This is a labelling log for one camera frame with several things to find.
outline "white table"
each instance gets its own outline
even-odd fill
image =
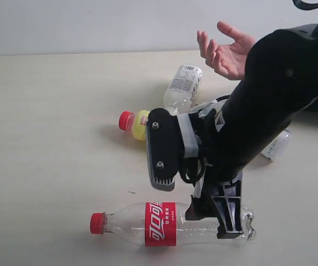
[[[93,212],[189,203],[180,178],[174,192],[151,188],[144,143],[118,129],[122,111],[161,106],[182,63],[203,70],[197,103],[237,84],[196,51],[0,57],[0,265],[318,265],[316,114],[292,123],[277,162],[258,156],[244,172],[254,244],[162,250],[90,234]]]

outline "coca-cola bottle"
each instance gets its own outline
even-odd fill
[[[217,218],[186,220],[188,207],[175,202],[139,202],[113,214],[94,213],[90,231],[92,234],[113,233],[127,242],[147,247],[214,243],[240,246],[255,237],[251,226],[254,215],[246,207],[241,209],[244,233],[234,239],[217,239]]]

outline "red bottle cap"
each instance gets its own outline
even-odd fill
[[[130,116],[133,115],[132,112],[128,112],[125,111],[120,115],[119,118],[119,128],[124,130],[124,131],[128,131],[128,120],[130,118]]]
[[[103,234],[104,213],[93,213],[90,222],[91,234]]]

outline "screw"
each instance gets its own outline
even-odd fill
[[[286,76],[288,76],[289,78],[292,77],[294,75],[294,70],[291,68],[288,68],[286,70]]]
[[[159,123],[158,122],[153,122],[152,128],[153,129],[158,129],[159,128]]]
[[[158,169],[162,169],[162,168],[164,168],[164,163],[163,162],[157,162],[157,168]]]

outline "human hand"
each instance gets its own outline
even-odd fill
[[[235,42],[230,45],[217,45],[216,40],[208,43],[207,32],[197,32],[197,42],[201,57],[207,66],[229,79],[241,80],[245,75],[245,62],[250,49],[255,44],[255,39],[225,22],[218,22],[217,29]]]

